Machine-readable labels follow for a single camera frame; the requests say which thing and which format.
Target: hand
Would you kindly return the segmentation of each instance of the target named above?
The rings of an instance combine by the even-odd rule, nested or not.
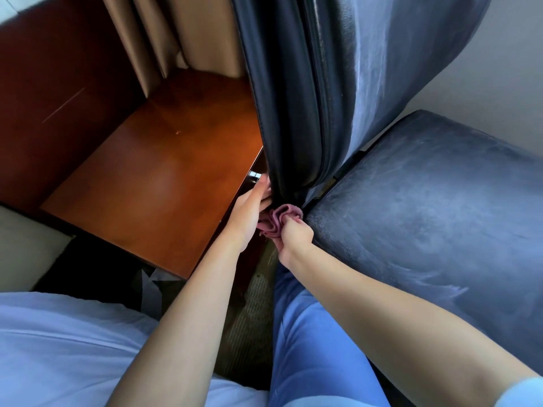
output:
[[[290,270],[295,257],[312,245],[313,230],[299,218],[285,217],[281,241],[276,244],[279,261]]]
[[[239,237],[241,251],[244,251],[253,237],[258,223],[258,215],[272,204],[270,180],[262,174],[252,190],[238,197],[224,232]]]

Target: person's right arm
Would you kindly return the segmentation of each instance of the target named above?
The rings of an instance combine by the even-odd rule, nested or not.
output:
[[[471,325],[354,271],[311,243],[289,218],[280,260],[364,354],[419,407],[492,407],[538,375]]]

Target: person's left hand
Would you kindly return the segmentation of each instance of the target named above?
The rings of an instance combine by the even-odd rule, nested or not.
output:
[[[244,251],[253,237],[258,223],[258,215],[272,204],[270,180],[267,174],[262,174],[252,190],[238,197],[224,232],[240,238],[241,249]]]

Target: pink cloth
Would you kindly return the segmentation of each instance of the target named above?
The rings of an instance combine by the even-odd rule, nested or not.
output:
[[[274,242],[281,239],[281,230],[283,228],[285,217],[303,218],[302,210],[292,204],[283,204],[274,210],[263,211],[258,218],[256,228],[260,230],[260,235],[264,235]]]

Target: curtain fold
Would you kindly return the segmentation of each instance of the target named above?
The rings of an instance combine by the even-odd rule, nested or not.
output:
[[[245,73],[230,0],[104,0],[148,97],[176,68]]]

